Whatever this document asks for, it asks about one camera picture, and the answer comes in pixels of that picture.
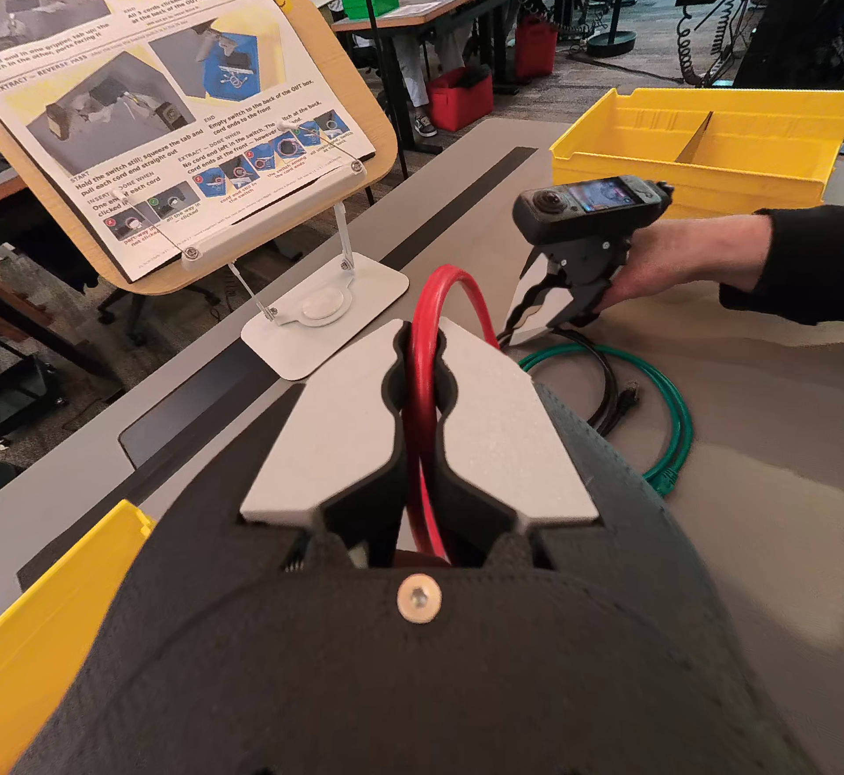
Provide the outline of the person's right forearm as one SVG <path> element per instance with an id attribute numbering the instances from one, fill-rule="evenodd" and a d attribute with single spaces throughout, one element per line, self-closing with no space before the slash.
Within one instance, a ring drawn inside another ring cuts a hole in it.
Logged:
<path id="1" fill-rule="evenodd" d="M 843 320 L 843 207 L 762 209 L 771 242 L 750 292 L 721 285 L 720 304 L 732 311 L 779 316 L 804 326 Z"/>

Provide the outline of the instruction sheet on wooden stand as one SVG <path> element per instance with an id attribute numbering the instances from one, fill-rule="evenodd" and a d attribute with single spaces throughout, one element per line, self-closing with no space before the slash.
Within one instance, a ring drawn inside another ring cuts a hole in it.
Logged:
<path id="1" fill-rule="evenodd" d="M 2 128 L 2 155 L 9 168 L 2 172 L 2 204 L 22 190 L 30 190 L 46 213 L 73 242 L 95 272 L 107 282 L 140 295 L 169 295 L 184 289 L 227 263 L 305 223 L 336 201 L 353 196 L 380 181 L 397 157 L 397 136 L 377 105 L 375 96 L 346 55 L 330 24 L 310 0 L 273 0 L 281 9 L 340 104 L 357 123 L 374 147 L 359 174 L 340 176 L 340 169 L 320 177 L 256 212 L 244 222 L 231 224 L 220 235 L 220 245 L 199 246 L 199 257 L 166 263 L 132 283 L 112 262 L 101 244 L 86 230 L 70 209 L 66 198 L 40 171 L 6 128 Z"/>

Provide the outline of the red container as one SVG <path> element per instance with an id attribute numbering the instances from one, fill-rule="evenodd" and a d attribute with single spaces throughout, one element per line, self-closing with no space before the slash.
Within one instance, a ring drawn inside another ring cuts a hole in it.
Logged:
<path id="1" fill-rule="evenodd" d="M 525 83 L 554 73 L 558 29 L 551 22 L 528 15 L 517 25 L 514 75 Z"/>

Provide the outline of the printed instruction sheet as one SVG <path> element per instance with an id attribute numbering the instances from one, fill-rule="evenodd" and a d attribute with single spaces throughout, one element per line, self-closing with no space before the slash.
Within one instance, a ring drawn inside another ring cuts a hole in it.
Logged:
<path id="1" fill-rule="evenodd" d="M 375 148 L 274 0 L 2 0 L 2 125 L 129 283 Z"/>

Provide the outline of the wooden work table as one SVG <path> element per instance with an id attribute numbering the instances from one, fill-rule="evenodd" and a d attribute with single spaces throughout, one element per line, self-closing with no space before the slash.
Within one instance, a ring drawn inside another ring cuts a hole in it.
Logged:
<path id="1" fill-rule="evenodd" d="M 358 34 L 374 40 L 381 49 L 379 68 L 386 93 L 388 113 L 399 140 L 400 152 L 416 151 L 437 154 L 440 147 L 418 141 L 409 118 L 406 88 L 400 73 L 394 41 L 406 33 L 419 38 L 440 36 L 455 28 L 478 21 L 480 59 L 493 73 L 495 94 L 515 95 L 519 82 L 508 73 L 507 32 L 504 8 L 512 0 L 399 0 L 399 8 L 388 16 L 369 20 L 343 18 L 332 23 L 336 34 Z"/>

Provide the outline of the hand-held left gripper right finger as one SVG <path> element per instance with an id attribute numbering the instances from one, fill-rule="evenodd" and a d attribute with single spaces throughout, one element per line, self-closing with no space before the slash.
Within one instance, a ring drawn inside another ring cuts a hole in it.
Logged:
<path id="1" fill-rule="evenodd" d="M 433 369 L 431 506 L 450 563 L 480 567 L 499 538 L 591 531 L 599 510 L 537 387 L 448 318 Z"/>

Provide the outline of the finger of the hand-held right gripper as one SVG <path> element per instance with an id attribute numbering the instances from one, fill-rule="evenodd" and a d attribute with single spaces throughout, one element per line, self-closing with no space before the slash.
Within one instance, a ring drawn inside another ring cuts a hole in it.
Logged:
<path id="1" fill-rule="evenodd" d="M 544 335 L 552 321 L 557 318 L 573 302 L 569 289 L 550 289 L 544 293 L 540 304 L 532 305 L 517 322 L 509 338 L 508 344 L 526 344 Z"/>
<path id="2" fill-rule="evenodd" d="M 512 303 L 507 312 L 504 326 L 498 334 L 500 347 L 513 347 L 521 344 L 508 344 L 512 331 L 526 310 L 540 304 L 544 293 L 553 289 L 557 283 L 559 263 L 553 259 L 528 259 L 518 279 Z"/>

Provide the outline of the red bag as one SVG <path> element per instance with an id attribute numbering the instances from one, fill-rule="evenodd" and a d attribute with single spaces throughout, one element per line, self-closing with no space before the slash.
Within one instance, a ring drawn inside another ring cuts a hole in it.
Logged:
<path id="1" fill-rule="evenodd" d="M 437 129 L 458 132 L 494 109 L 493 77 L 485 65 L 465 66 L 428 81 L 429 117 Z"/>

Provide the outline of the person's right hand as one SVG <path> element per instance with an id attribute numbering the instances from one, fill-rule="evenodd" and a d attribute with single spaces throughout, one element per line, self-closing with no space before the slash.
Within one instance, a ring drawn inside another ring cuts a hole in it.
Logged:
<path id="1" fill-rule="evenodd" d="M 772 220 L 766 215 L 659 220 L 633 233 L 627 261 L 596 310 L 700 281 L 750 292 L 771 241 Z"/>

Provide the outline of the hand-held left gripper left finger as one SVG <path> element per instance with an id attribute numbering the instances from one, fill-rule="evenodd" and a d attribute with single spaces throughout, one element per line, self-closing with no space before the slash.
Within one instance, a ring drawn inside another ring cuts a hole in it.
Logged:
<path id="1" fill-rule="evenodd" d="M 240 504 L 246 523 L 335 534 L 392 567 L 409 492 L 402 411 L 410 325 L 394 319 L 304 384 Z"/>

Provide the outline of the yellow plastic bin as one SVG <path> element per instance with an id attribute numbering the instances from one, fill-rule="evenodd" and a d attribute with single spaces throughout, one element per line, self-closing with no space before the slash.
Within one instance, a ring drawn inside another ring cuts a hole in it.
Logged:
<path id="1" fill-rule="evenodd" d="M 812 208 L 843 138 L 843 93 L 608 91 L 550 147 L 554 183 L 632 175 L 674 188 L 668 217 Z"/>
<path id="2" fill-rule="evenodd" d="M 155 526 L 120 501 L 2 613 L 2 774 L 59 706 Z"/>

